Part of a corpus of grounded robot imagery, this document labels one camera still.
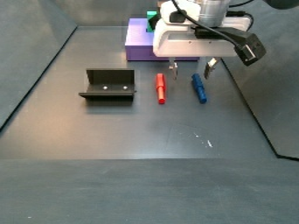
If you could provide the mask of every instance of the green object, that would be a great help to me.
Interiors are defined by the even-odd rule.
[[[153,32],[155,31],[152,26],[149,25],[148,21],[149,21],[151,18],[155,17],[156,14],[157,14],[157,12],[152,11],[152,10],[145,13],[145,17],[147,17],[147,28],[145,28],[145,31],[147,32]]]

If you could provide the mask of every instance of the scratch mark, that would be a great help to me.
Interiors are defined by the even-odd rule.
[[[211,141],[208,140],[208,145],[209,145],[209,147],[212,148],[212,145],[211,145]]]

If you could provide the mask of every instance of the blue marker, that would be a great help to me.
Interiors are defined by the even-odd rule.
[[[192,86],[195,88],[195,91],[197,93],[200,103],[205,103],[207,102],[207,96],[205,96],[204,87],[203,87],[203,84],[201,84],[201,77],[197,74],[193,74],[192,77],[191,77],[191,82],[192,82]]]

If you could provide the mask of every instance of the gray table surface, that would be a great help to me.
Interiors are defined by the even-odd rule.
[[[127,62],[125,27],[80,27],[0,136],[0,158],[272,158],[274,153],[223,65],[192,89],[200,62]],[[131,106],[87,103],[87,68],[135,69]],[[155,75],[167,75],[159,105]]]

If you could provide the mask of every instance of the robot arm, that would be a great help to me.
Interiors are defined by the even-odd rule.
[[[248,19],[225,17],[230,1],[169,0],[163,3],[153,34],[155,55],[169,58],[238,55],[246,66],[254,64],[267,50],[258,36],[247,32]],[[299,6],[299,0],[263,1],[280,10]],[[179,34],[179,38],[172,38],[172,34]]]

